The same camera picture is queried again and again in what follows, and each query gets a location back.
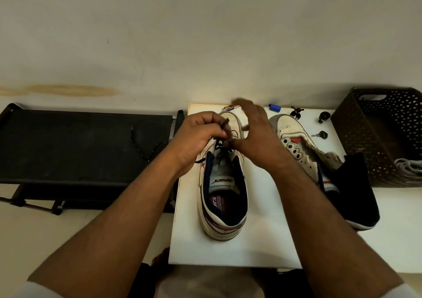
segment brown plastic basket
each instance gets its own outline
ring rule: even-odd
[[[365,154],[372,187],[422,186],[421,180],[406,177],[394,164],[397,158],[422,160],[419,91],[352,88],[331,120],[346,154]]]

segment wall stain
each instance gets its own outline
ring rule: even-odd
[[[117,89],[99,86],[82,85],[31,85],[21,88],[10,88],[0,86],[0,96],[21,96],[25,94],[55,94],[68,97],[104,97],[119,94]]]

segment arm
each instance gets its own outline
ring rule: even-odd
[[[229,138],[213,112],[188,116],[172,142],[102,214],[48,257],[28,280],[65,298],[129,293],[171,186],[210,137]]]
[[[248,137],[229,140],[274,179],[300,262],[316,296],[381,297],[403,283],[346,223],[273,132],[261,106],[235,100]]]

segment left hand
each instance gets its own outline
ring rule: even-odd
[[[205,148],[211,137],[230,139],[231,129],[220,125],[223,117],[213,111],[204,111],[186,117],[173,140],[162,151],[166,157],[175,161],[178,177],[186,174],[195,163],[196,157]]]

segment forearm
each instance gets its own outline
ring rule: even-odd
[[[317,296],[380,297],[402,279],[341,217],[287,154],[270,173],[299,259]]]
[[[120,197],[29,277],[65,298],[126,297],[176,180],[161,153]]]

